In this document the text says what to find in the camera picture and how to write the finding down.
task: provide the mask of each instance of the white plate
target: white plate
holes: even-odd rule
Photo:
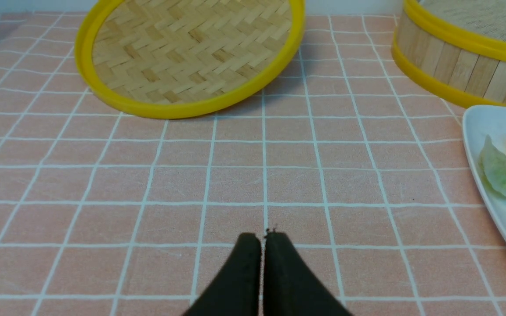
[[[464,113],[462,130],[473,177],[495,224],[506,241],[506,198],[491,188],[485,188],[477,173],[477,158],[487,135],[490,135],[493,144],[506,154],[506,108],[490,105],[472,106]]]

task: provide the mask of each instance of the yellow rim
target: yellow rim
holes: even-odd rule
[[[290,35],[275,60],[258,76],[231,92],[208,100],[190,104],[148,104],[138,102],[110,90],[97,76],[93,65],[93,42],[107,16],[123,0],[100,0],[87,14],[79,28],[74,55],[79,74],[93,93],[109,106],[128,114],[153,119],[183,119],[216,112],[232,106],[274,80],[292,60],[304,34],[304,0],[289,0],[293,24]]]
[[[412,64],[401,52],[398,47],[398,43],[396,41],[397,32],[394,32],[394,42],[392,44],[391,52],[392,57],[394,58],[394,62],[402,70],[402,72],[409,77],[413,82],[431,92],[435,96],[443,98],[444,100],[450,101],[458,106],[462,106],[463,108],[469,108],[470,106],[478,105],[478,104],[490,104],[497,106],[506,106],[504,103],[494,102],[491,100],[487,100],[478,96],[474,96],[472,94],[463,92],[452,86],[448,86],[448,84],[444,84],[435,78],[429,76],[426,72],[423,72],[419,68],[417,68],[414,64]]]
[[[441,20],[425,10],[417,0],[405,0],[404,11],[420,28],[444,42],[476,54],[506,61],[506,42],[458,28]]]

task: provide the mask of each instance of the dumpling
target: dumpling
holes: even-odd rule
[[[506,154],[493,145],[490,136],[485,138],[480,160],[480,166],[483,166],[489,184],[494,190],[506,196]]]

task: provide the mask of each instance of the green dumpling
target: green dumpling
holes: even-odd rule
[[[492,138],[485,138],[484,148],[480,154],[480,166],[489,184],[494,190],[506,196],[506,154],[500,152],[492,142]]]

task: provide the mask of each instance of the wall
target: wall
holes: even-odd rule
[[[97,0],[0,0],[0,12],[88,11]],[[306,0],[307,14],[394,14],[402,0]]]

